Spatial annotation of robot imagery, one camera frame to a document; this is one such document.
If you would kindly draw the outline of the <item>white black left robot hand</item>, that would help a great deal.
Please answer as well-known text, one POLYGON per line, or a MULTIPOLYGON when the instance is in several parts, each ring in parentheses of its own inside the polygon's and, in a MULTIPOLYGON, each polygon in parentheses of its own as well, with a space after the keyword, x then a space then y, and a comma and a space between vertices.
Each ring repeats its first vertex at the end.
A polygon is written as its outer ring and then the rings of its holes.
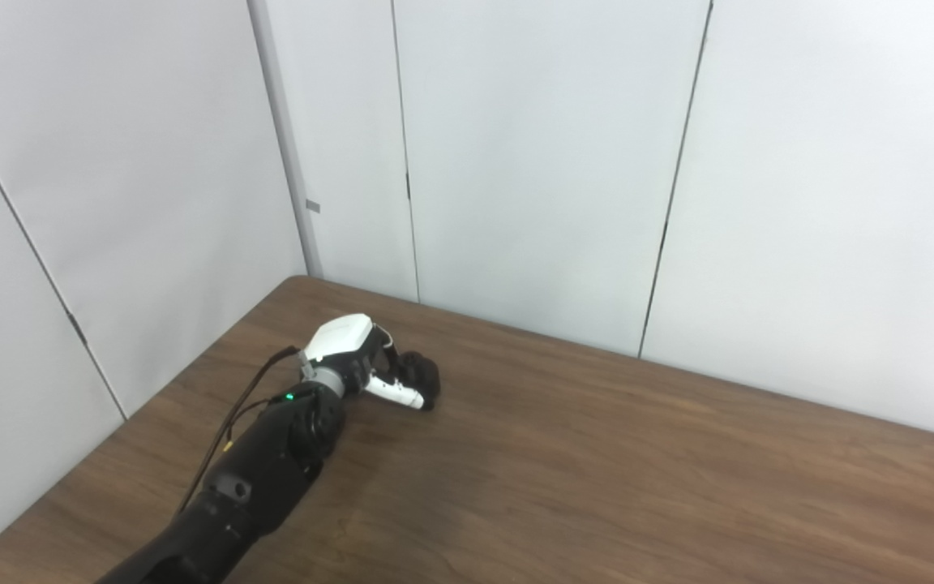
POLYGON ((366 314, 341 316, 316 329, 299 355, 301 382, 315 382, 338 398, 366 392, 428 411, 440 395, 437 367, 418 352, 402 354, 393 335, 366 314))

